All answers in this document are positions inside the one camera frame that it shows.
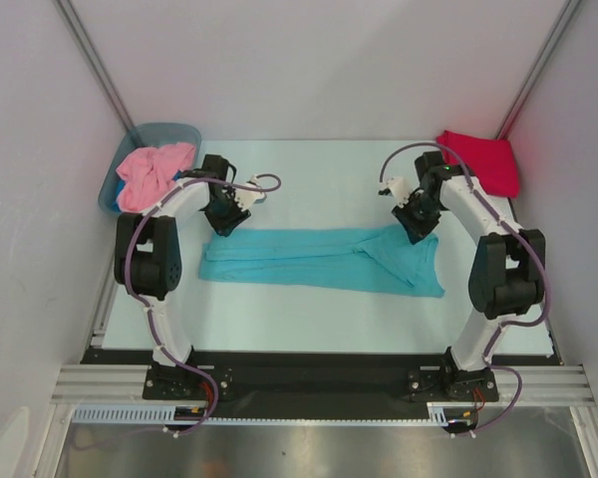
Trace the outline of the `teal t-shirt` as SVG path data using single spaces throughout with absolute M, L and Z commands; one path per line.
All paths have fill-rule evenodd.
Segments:
M 441 298 L 439 239 L 413 244 L 398 224 L 375 228 L 238 229 L 202 247 L 205 281 Z

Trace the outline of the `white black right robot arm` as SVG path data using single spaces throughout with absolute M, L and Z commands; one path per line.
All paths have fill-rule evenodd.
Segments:
M 496 391 L 490 360 L 506 330 L 536 327 L 545 319 L 523 317 L 548 301 L 546 240 L 539 230 L 506 218 L 462 159 L 446 163 L 448 147 L 432 142 L 425 147 L 415 161 L 418 186 L 381 174 L 379 192 L 395 199 L 392 214 L 414 244 L 435 230 L 443 212 L 459 221 L 475 244 L 467 284 L 472 310 L 439 370 L 410 371 L 408 387 L 413 401 L 466 402 L 483 390 Z

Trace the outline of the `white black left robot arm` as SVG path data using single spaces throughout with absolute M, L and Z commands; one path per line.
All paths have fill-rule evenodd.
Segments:
M 235 171 L 223 156 L 208 154 L 201 168 L 178 173 L 152 205 L 118 217 L 114 276 L 140 304 L 153 342 L 145 398 L 187 398 L 199 386 L 209 389 L 193 368 L 194 348 L 172 301 L 183 274 L 178 225 L 201 213 L 217 235 L 227 237 L 248 219 L 266 193 L 256 176 L 230 182 L 228 174 Z

